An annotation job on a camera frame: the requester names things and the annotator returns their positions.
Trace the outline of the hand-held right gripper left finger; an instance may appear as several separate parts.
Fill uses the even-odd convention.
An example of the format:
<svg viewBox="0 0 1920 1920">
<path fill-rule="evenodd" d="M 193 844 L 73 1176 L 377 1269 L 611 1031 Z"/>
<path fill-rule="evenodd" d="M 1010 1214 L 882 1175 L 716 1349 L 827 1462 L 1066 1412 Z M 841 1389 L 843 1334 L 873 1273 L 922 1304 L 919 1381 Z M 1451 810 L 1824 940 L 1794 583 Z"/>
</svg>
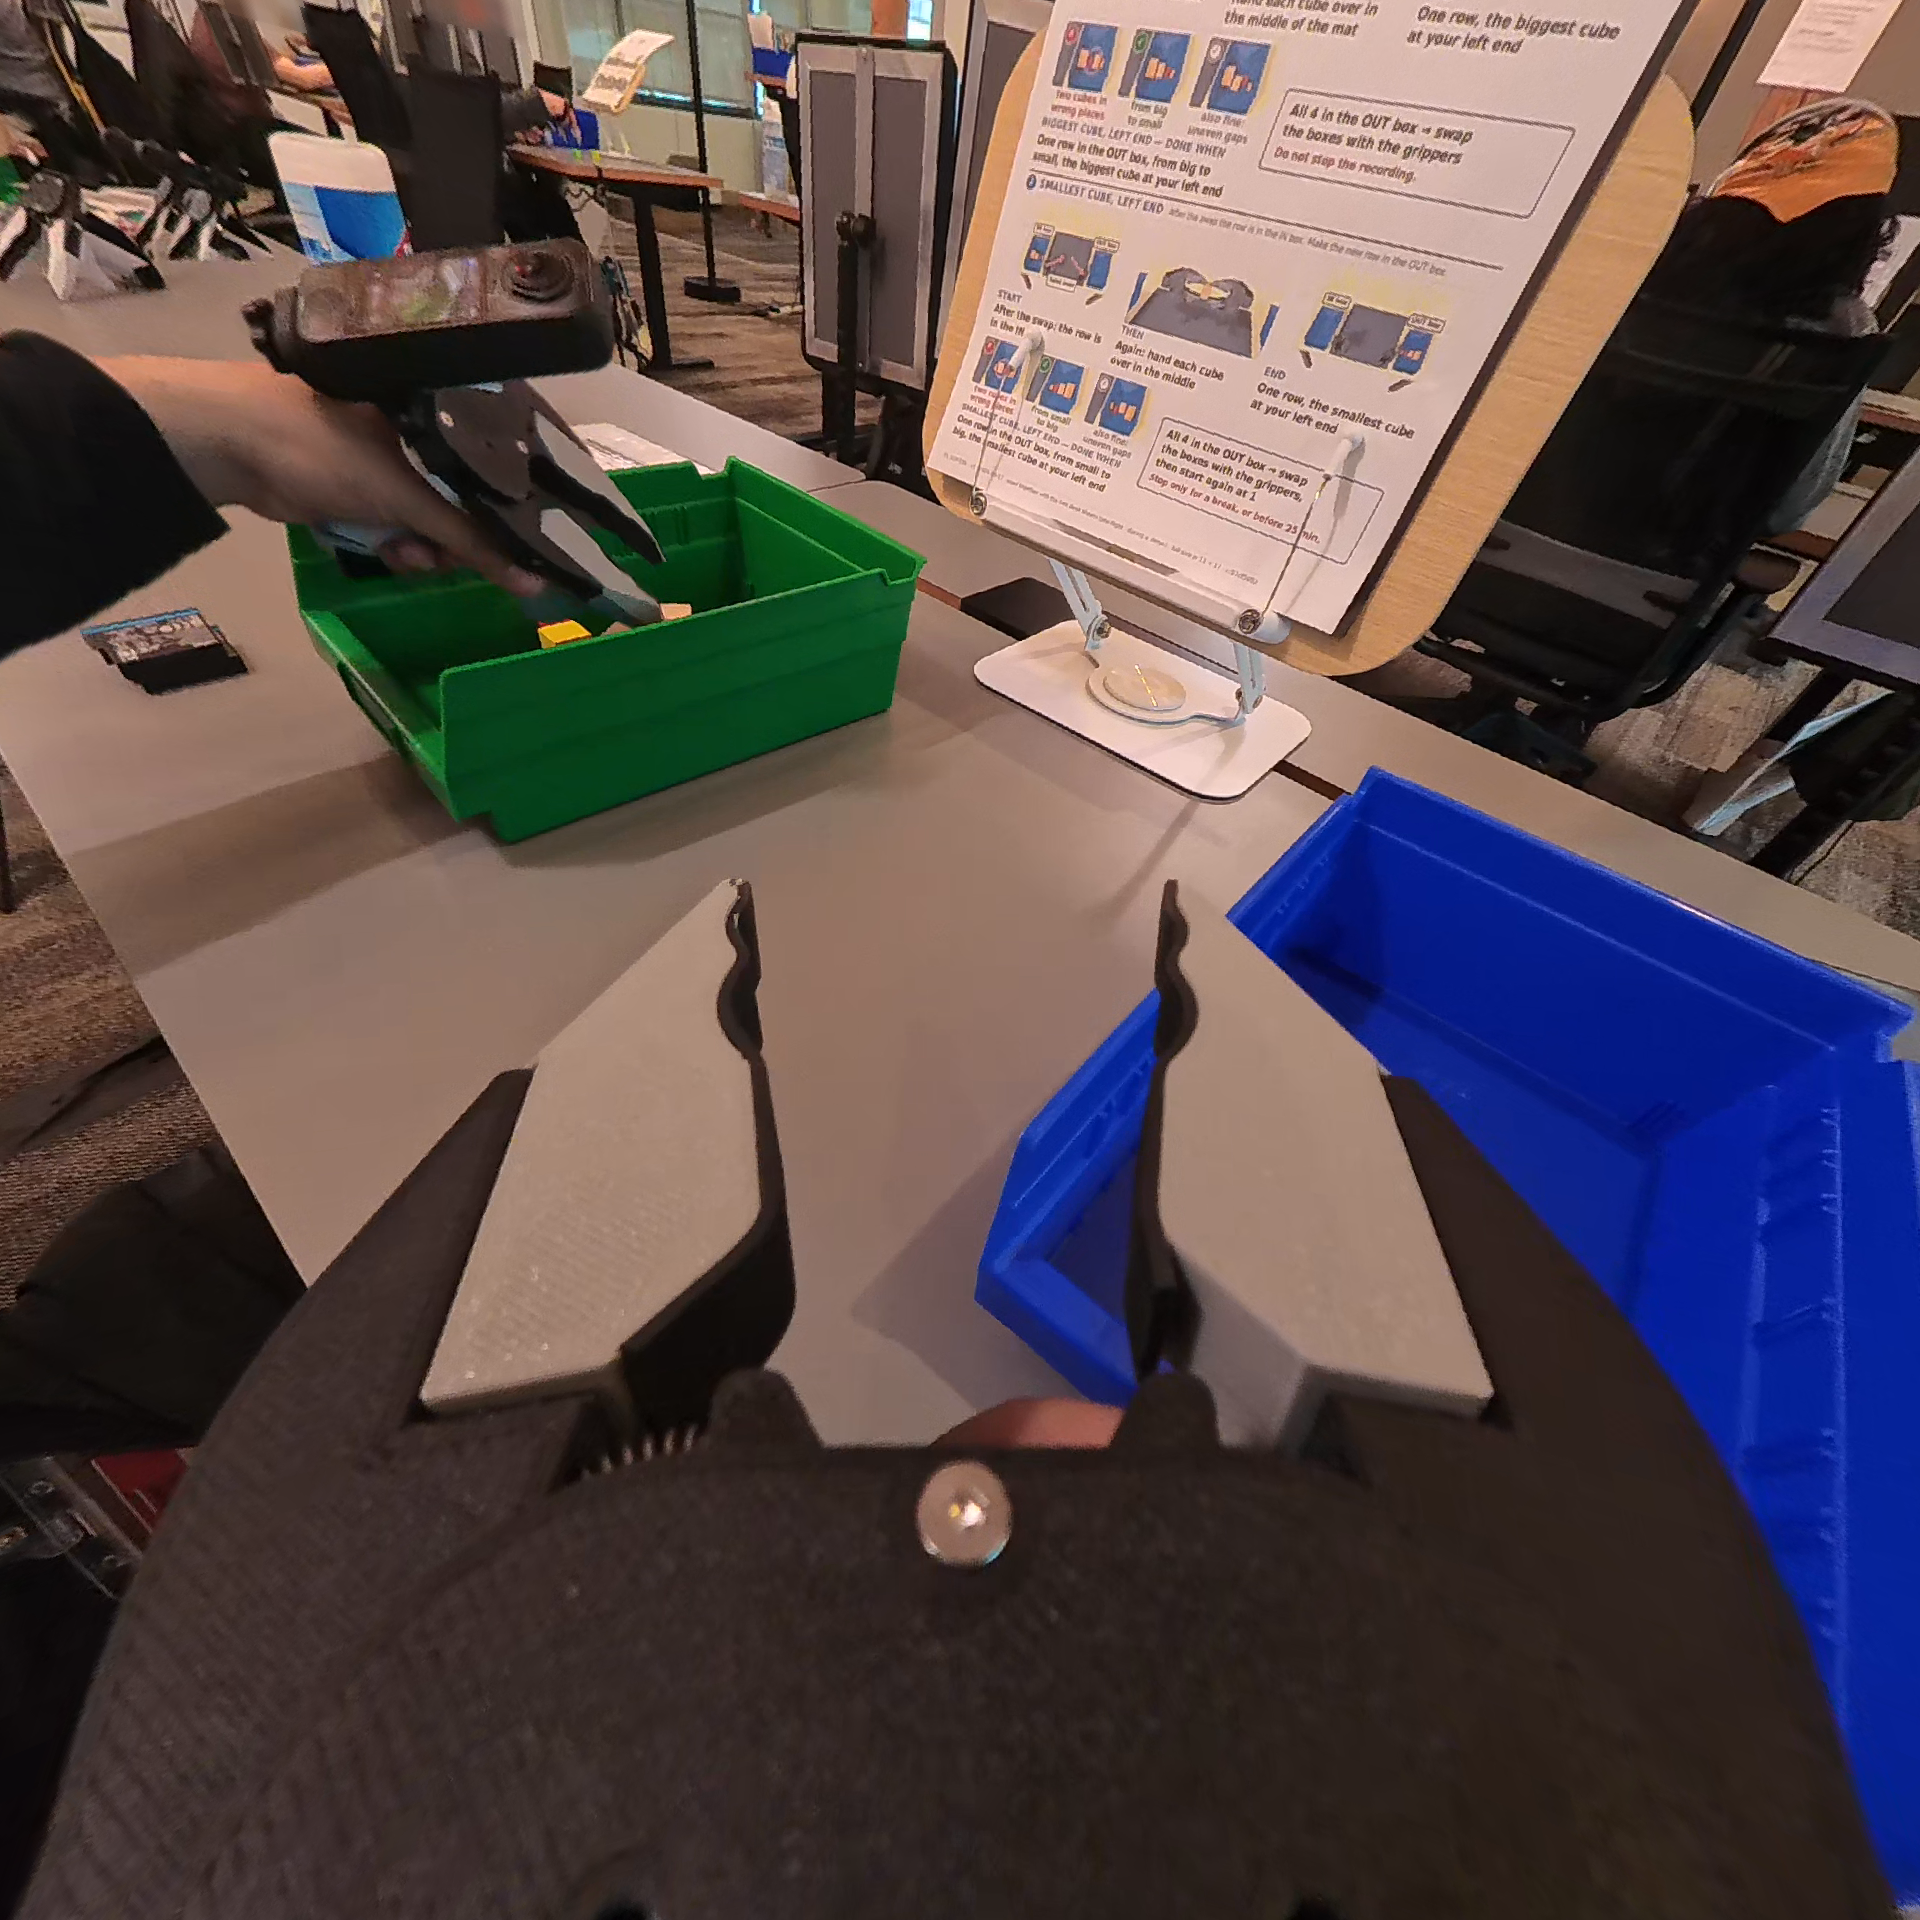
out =
<svg viewBox="0 0 1920 1920">
<path fill-rule="evenodd" d="M 538 1056 L 420 1402 L 707 1423 L 789 1330 L 796 1258 L 753 886 L 719 882 Z"/>
</svg>

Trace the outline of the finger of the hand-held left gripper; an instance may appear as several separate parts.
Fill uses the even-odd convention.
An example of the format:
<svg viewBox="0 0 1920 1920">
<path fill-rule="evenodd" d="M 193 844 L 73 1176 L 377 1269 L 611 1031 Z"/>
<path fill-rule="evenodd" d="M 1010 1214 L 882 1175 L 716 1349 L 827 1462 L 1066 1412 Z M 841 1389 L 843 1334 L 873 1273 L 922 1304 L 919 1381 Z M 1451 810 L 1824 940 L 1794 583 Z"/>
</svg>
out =
<svg viewBox="0 0 1920 1920">
<path fill-rule="evenodd" d="M 530 535 L 543 529 L 545 511 L 562 511 L 615 536 L 648 565 L 665 560 L 648 521 L 530 381 L 481 389 L 481 473 L 499 500 L 521 509 L 520 524 Z"/>
<path fill-rule="evenodd" d="M 484 509 L 491 545 L 516 568 L 513 599 L 536 623 L 579 620 L 591 629 L 644 629 L 664 606 L 592 536 L 567 506 Z"/>
</svg>

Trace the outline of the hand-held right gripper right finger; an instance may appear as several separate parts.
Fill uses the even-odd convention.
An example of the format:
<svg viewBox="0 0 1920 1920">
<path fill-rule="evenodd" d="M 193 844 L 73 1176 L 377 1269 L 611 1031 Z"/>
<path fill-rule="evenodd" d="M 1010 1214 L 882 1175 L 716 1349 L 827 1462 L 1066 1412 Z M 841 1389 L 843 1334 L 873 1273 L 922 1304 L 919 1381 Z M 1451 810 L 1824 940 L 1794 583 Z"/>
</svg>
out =
<svg viewBox="0 0 1920 1920">
<path fill-rule="evenodd" d="M 1235 1450 L 1340 1396 L 1472 1422 L 1496 1384 L 1377 1056 L 1164 885 L 1123 1285 L 1139 1384 L 1208 1389 Z"/>
</svg>

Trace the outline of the green plastic bin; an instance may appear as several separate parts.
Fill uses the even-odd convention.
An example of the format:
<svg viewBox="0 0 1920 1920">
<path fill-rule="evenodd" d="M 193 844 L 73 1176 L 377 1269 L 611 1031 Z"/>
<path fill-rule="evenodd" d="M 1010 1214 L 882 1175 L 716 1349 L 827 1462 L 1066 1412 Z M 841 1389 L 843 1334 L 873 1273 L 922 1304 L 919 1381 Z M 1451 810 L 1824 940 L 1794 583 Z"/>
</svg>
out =
<svg viewBox="0 0 1920 1920">
<path fill-rule="evenodd" d="M 287 542 L 319 653 L 450 817 L 503 844 L 887 713 L 924 556 L 786 480 L 613 473 L 656 532 L 640 583 L 687 617 L 543 647 L 473 573 L 354 577 Z"/>
</svg>

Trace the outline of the blue plastic bin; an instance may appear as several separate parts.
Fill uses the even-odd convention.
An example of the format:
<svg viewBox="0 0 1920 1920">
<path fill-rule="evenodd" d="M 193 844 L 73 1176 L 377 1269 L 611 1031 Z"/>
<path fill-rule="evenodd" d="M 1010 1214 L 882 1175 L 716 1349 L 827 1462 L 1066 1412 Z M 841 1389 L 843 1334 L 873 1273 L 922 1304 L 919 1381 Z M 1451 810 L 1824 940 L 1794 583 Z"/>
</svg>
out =
<svg viewBox="0 0 1920 1920">
<path fill-rule="evenodd" d="M 1387 1077 L 1496 1384 L 1235 1450 L 1143 1388 L 887 1592 L 1013 1916 L 1916 1901 L 1916 1065 L 1850 975 L 1386 772 L 1229 910 Z M 1017 1141 L 976 1297 L 1098 1400 L 1156 978 Z"/>
</svg>

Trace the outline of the grey desk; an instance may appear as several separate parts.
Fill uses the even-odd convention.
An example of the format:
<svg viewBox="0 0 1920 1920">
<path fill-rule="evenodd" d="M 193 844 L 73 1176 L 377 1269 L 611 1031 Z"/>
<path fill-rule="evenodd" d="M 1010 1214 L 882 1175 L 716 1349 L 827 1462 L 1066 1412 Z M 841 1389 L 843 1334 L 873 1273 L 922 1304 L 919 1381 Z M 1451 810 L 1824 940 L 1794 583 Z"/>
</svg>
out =
<svg viewBox="0 0 1920 1920">
<path fill-rule="evenodd" d="M 495 1071 L 722 878 L 753 882 L 802 1265 L 852 1286 L 933 1230 L 964 1300 L 1017 1129 L 1143 993 L 1165 876 L 1227 903 L 1401 718 L 1336 684 L 1295 765 L 1185 800 L 995 696 L 999 638 L 924 592 L 892 709 L 503 848 L 373 730 L 276 526 L 156 594 L 240 678 L 147 695 L 59 638 L 5 663 L 5 765 L 301 1270 Z"/>
</svg>

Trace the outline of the person's left hand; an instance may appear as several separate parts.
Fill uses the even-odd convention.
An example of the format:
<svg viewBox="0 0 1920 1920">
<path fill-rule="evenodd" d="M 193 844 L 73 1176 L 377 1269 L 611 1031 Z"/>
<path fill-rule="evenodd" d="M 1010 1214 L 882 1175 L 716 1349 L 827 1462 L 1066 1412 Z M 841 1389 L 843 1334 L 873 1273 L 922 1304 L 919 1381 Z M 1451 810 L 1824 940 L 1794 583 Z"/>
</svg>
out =
<svg viewBox="0 0 1920 1920">
<path fill-rule="evenodd" d="M 224 417 L 212 430 L 204 484 L 215 505 L 315 532 L 362 532 L 392 570 L 472 568 L 513 594 L 545 586 L 424 480 L 377 408 L 323 397 L 268 367 L 220 373 L 228 378 Z"/>
</svg>

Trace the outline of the wipes canister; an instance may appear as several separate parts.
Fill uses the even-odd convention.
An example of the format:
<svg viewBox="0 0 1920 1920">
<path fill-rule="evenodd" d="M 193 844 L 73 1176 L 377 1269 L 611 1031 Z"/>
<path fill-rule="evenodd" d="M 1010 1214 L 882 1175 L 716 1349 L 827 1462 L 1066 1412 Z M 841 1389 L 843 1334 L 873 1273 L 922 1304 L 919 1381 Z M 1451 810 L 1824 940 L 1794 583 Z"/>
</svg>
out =
<svg viewBox="0 0 1920 1920">
<path fill-rule="evenodd" d="M 275 129 L 268 146 L 306 260 L 346 264 L 411 252 L 393 164 L 377 143 Z"/>
</svg>

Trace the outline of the grey framed panel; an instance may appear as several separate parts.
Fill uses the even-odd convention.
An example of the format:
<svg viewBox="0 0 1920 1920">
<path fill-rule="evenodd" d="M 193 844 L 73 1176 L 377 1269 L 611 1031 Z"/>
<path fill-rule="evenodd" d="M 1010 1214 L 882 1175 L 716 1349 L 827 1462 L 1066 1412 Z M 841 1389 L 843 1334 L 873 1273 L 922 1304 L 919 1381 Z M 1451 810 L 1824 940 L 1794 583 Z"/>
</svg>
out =
<svg viewBox="0 0 1920 1920">
<path fill-rule="evenodd" d="M 925 396 L 945 293 L 959 70 L 939 40 L 802 34 L 801 325 L 819 369 Z"/>
<path fill-rule="evenodd" d="M 983 161 L 1002 93 L 1050 17 L 1051 2 L 968 2 L 959 79 L 959 158 L 968 170 Z"/>
</svg>

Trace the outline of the black phone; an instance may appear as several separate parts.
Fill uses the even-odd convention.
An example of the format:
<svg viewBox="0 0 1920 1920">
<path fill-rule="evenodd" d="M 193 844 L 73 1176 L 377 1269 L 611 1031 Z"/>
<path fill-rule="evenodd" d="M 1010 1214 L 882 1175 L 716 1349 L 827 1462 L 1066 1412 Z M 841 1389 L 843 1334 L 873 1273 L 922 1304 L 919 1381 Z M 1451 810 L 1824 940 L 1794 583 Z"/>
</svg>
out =
<svg viewBox="0 0 1920 1920">
<path fill-rule="evenodd" d="M 1076 617 L 1057 583 L 1032 576 L 963 596 L 959 608 L 983 625 L 1010 639 L 1026 639 L 1063 621 L 1076 629 Z"/>
</svg>

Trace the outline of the wooden document stand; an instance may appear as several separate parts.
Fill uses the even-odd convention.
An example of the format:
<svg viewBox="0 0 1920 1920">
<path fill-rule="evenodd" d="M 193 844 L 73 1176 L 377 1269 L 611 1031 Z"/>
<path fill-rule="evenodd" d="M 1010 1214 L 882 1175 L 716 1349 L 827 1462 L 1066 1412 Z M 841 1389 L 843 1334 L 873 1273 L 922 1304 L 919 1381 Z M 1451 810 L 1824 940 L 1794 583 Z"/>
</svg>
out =
<svg viewBox="0 0 1920 1920">
<path fill-rule="evenodd" d="M 1005 84 L 1019 100 L 1032 68 L 1033 55 L 1024 49 Z M 992 201 L 1010 166 L 995 135 L 999 120 L 1002 97 L 976 168 L 976 196 L 988 186 Z M 976 681 L 1192 797 L 1243 797 L 1311 733 L 1311 721 L 1271 687 L 1283 664 L 1344 677 L 1399 655 L 1429 633 L 1663 252 L 1688 194 L 1692 153 L 1688 97 L 1663 72 L 1631 113 L 1588 206 L 1524 302 L 1408 538 L 1336 636 L 1287 631 L 1273 615 L 1253 629 L 1227 629 L 1195 606 L 1178 602 L 1165 586 L 1139 592 L 1103 567 L 1069 565 L 1050 545 L 959 506 L 959 487 L 928 469 L 928 446 L 954 383 L 945 362 L 949 326 L 959 308 L 971 306 L 971 288 L 963 281 L 970 218 L 930 401 L 928 480 L 951 514 L 1016 538 L 1047 562 L 1076 617 L 1076 629 L 1063 621 L 985 653 L 976 660 Z"/>
</svg>

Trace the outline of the printed instruction sheet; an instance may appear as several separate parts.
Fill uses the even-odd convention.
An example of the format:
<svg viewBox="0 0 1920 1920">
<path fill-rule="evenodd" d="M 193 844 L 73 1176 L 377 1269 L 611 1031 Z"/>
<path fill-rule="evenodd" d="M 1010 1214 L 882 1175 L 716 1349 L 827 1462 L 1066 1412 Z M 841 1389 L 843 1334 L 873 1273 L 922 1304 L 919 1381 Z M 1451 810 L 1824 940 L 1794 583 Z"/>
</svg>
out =
<svg viewBox="0 0 1920 1920">
<path fill-rule="evenodd" d="M 928 469 L 1227 629 L 1346 629 L 1692 5 L 1055 5 Z"/>
</svg>

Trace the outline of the black office chair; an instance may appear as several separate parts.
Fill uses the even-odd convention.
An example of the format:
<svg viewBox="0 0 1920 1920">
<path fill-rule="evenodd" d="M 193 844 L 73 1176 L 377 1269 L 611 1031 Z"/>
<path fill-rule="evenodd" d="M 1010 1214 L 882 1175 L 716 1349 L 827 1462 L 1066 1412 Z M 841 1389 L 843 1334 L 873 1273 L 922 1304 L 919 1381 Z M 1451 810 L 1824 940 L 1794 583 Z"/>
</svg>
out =
<svg viewBox="0 0 1920 1920">
<path fill-rule="evenodd" d="M 1418 644 L 1471 687 L 1405 710 L 1580 781 L 1597 727 L 1681 689 L 1773 586 L 1755 549 L 1852 438 L 1888 229 L 1887 189 L 1789 218 L 1695 199 Z"/>
</svg>

